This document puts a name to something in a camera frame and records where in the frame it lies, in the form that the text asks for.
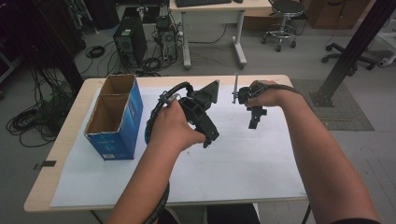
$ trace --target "office chair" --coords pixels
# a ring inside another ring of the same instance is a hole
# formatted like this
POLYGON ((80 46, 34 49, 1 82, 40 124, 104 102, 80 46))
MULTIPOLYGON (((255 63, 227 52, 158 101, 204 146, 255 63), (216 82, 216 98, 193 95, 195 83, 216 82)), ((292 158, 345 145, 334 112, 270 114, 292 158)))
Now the office chair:
MULTIPOLYGON (((330 45, 326 46, 326 50, 330 51, 332 50, 332 48, 337 49, 338 51, 340 51, 341 53, 345 50, 343 47, 335 44, 335 43, 331 43, 330 45)), ((329 61, 329 59, 333 59, 333 58, 339 58, 341 57, 341 53, 336 53, 336 54, 328 54, 326 56, 324 56, 322 58, 322 62, 323 63, 327 63, 329 61)), ((364 62, 364 63, 368 63, 369 65, 366 67, 368 70, 372 70, 375 65, 377 64, 376 61, 374 61, 373 59, 369 59, 363 56, 360 56, 358 61, 364 62)), ((350 69, 349 73, 347 74, 348 76, 353 76, 353 74, 355 74, 355 72, 358 71, 358 66, 356 64, 356 62, 354 62, 352 64, 352 68, 350 69)))
POLYGON ((280 52, 282 50, 281 44, 282 40, 286 38, 292 38, 293 41, 290 44, 291 48, 296 47, 296 31, 290 25, 286 23, 293 17, 301 16, 304 13, 304 6, 299 2, 292 0, 268 0, 271 5, 274 14, 281 15, 283 17, 282 23, 272 24, 269 30, 262 37, 262 44, 266 43, 267 37, 275 37, 279 39, 279 43, 276 46, 276 51, 280 52))

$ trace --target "table leg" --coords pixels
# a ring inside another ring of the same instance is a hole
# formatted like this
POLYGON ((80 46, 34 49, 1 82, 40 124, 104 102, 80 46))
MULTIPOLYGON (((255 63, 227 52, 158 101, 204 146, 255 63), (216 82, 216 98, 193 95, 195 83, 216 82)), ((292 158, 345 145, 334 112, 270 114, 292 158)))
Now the table leg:
POLYGON ((239 11, 237 33, 236 36, 233 36, 233 45, 235 46, 236 54, 238 55, 239 62, 241 63, 242 66, 248 64, 247 58, 245 57, 244 51, 242 51, 242 47, 240 43, 242 25, 244 24, 244 15, 245 15, 245 10, 239 11))
POLYGON ((186 12, 181 12, 181 29, 183 31, 183 61, 184 68, 190 70, 191 69, 191 59, 190 59, 190 49, 189 49, 189 39, 187 38, 187 29, 186 29, 186 12))

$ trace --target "floor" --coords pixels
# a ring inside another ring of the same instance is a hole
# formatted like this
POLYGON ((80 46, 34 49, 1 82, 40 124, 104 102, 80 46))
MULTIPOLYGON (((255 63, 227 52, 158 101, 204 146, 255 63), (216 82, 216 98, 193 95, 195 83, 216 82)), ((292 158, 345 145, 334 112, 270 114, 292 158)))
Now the floor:
MULTIPOLYGON (((387 29, 392 29, 394 26, 396 22, 392 21, 387 29)), ((148 40, 152 29, 152 26, 145 25, 148 40)), ((190 27, 190 41, 212 41, 221 36, 223 29, 223 25, 190 27)), ((244 31, 241 43, 248 65, 241 69, 231 44, 235 27, 229 25, 224 37, 218 43, 214 45, 191 44, 191 70, 185 70, 179 61, 159 74, 162 76, 283 74, 289 78, 325 79, 335 65, 335 60, 328 63, 320 61, 326 55, 326 44, 336 42, 341 46, 346 46, 353 32, 354 30, 336 32, 314 30, 307 25, 303 34, 298 36, 296 49, 291 49, 285 44, 281 52, 275 52, 274 41, 268 40, 267 44, 261 44, 263 31, 244 31)), ((112 41, 111 31, 101 31, 99 35, 88 33, 86 35, 87 47, 103 46, 112 41)), ((149 43, 148 55, 152 49, 149 43)), ((365 55, 382 60, 390 56, 390 52, 374 43, 365 55)), ((101 62, 100 59, 94 60, 90 69, 82 76, 84 78, 105 76, 108 58, 101 62)), ((76 56, 75 61, 79 71, 86 69, 90 63, 83 51, 76 56)), ((347 77, 344 83, 374 126, 375 131, 332 132, 361 174, 383 223, 396 222, 395 74, 396 63, 386 67, 376 66, 372 71, 366 70, 365 65, 359 63, 358 72, 353 77, 347 77)), ((23 147, 18 136, 9 134, 5 126, 12 117, 34 103, 33 88, 34 82, 31 74, 23 66, 0 85, 0 91, 5 94, 5 98, 0 100, 0 125, 3 127, 0 129, 0 176, 2 180, 0 182, 0 223, 98 223, 88 211, 27 213, 23 210, 24 201, 39 174, 39 171, 34 170, 34 166, 47 158, 50 145, 37 148, 23 147)), ((29 133, 24 136, 23 140, 34 143, 39 138, 38 133, 29 133)), ((262 223, 300 223, 306 207, 307 202, 259 203, 262 223)), ((99 218, 105 220, 108 212, 98 211, 99 218)), ((178 212, 180 212, 181 219, 191 218, 197 214, 189 207, 179 208, 178 212)), ((307 223, 315 223, 312 214, 307 223)))

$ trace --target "cardboard box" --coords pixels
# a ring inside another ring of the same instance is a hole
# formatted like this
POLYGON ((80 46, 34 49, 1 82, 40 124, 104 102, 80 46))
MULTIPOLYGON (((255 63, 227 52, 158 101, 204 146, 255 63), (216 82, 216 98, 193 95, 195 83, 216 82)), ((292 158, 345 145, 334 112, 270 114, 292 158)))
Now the cardboard box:
POLYGON ((307 11, 308 22, 317 29, 352 29, 369 3, 370 0, 312 1, 307 11))
POLYGON ((242 29, 267 31, 272 24, 282 22, 281 16, 271 16, 271 13, 273 13, 273 11, 270 7, 260 10, 247 10, 245 12, 242 29))
POLYGON ((84 135, 105 161, 132 160, 143 102, 134 75, 110 75, 84 135))

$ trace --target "table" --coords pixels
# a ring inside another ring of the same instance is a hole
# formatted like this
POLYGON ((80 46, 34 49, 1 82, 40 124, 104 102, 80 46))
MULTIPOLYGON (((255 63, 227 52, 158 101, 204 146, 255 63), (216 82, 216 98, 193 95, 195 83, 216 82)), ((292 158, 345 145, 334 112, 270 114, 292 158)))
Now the table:
MULTIPOLYGON (((211 80, 218 79, 220 84, 233 85, 234 76, 217 76, 217 77, 140 77, 138 83, 140 87, 158 87, 158 86, 175 86, 182 81, 189 81, 192 86, 204 86, 211 80)), ((239 87, 249 85, 256 79, 274 80, 281 84, 291 85, 290 80, 286 76, 272 75, 272 76, 240 76, 239 87)), ((25 202, 24 209, 28 212, 46 212, 46 211, 62 211, 62 210, 96 210, 111 208, 108 206, 84 206, 84 207, 51 207, 51 201, 60 181, 60 176, 64 168, 67 156, 76 141, 76 135, 84 120, 85 114, 90 108, 95 92, 104 84, 103 78, 92 78, 84 82, 81 91, 74 102, 70 113, 61 129, 61 132, 56 139, 48 157, 47 161, 56 161, 53 167, 44 166, 25 202)), ((306 200, 304 186, 300 182, 295 188, 296 193, 292 196, 258 199, 255 202, 273 202, 282 200, 306 200)))
POLYGON ((229 4, 199 7, 177 7, 175 0, 171 0, 169 3, 170 10, 181 12, 184 67, 186 69, 191 69, 189 39, 186 36, 186 26, 187 23, 190 23, 191 21, 202 24, 211 24, 214 21, 217 23, 237 23, 236 36, 233 36, 233 45, 235 46, 241 67, 248 64, 240 43, 245 10, 263 9, 266 7, 271 7, 271 4, 267 0, 245 0, 242 4, 232 1, 229 4))

